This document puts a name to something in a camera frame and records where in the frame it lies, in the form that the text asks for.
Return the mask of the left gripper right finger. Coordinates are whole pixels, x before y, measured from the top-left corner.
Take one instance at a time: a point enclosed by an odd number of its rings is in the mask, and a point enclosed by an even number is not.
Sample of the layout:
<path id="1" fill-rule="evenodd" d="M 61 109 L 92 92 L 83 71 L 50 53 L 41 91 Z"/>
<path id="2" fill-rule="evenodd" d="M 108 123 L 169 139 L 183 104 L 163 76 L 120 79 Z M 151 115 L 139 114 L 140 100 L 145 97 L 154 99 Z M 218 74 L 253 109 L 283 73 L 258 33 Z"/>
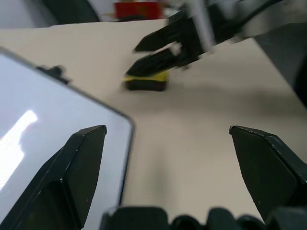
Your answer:
<path id="1" fill-rule="evenodd" d="M 278 136 L 231 126 L 244 183 L 262 219 L 278 207 L 307 205 L 307 165 Z"/>

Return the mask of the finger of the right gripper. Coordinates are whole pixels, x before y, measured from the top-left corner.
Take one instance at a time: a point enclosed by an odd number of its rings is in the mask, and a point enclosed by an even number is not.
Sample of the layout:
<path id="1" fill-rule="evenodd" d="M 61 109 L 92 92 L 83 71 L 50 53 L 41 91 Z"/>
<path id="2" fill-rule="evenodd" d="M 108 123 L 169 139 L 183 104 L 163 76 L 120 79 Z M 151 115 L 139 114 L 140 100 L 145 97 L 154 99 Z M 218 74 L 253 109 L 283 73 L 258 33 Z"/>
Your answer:
<path id="1" fill-rule="evenodd" d="M 178 64 L 178 58 L 167 48 L 136 60 L 126 74 L 135 77 L 149 77 L 171 69 Z"/>
<path id="2" fill-rule="evenodd" d="M 184 28 L 188 17 L 184 11 L 178 11 L 168 17 L 166 25 L 154 31 L 136 45 L 134 52 L 153 52 L 173 42 L 180 42 L 184 36 Z"/>

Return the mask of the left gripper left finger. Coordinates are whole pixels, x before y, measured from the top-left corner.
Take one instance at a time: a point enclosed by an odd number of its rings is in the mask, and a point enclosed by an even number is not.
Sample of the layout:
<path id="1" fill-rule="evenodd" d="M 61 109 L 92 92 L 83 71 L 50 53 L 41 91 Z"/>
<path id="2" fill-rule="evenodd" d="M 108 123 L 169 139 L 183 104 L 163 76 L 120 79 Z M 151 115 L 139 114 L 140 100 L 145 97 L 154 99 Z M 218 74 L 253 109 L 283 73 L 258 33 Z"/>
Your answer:
<path id="1" fill-rule="evenodd" d="M 72 134 L 36 173 L 0 224 L 2 230 L 80 230 L 97 187 L 105 125 Z"/>

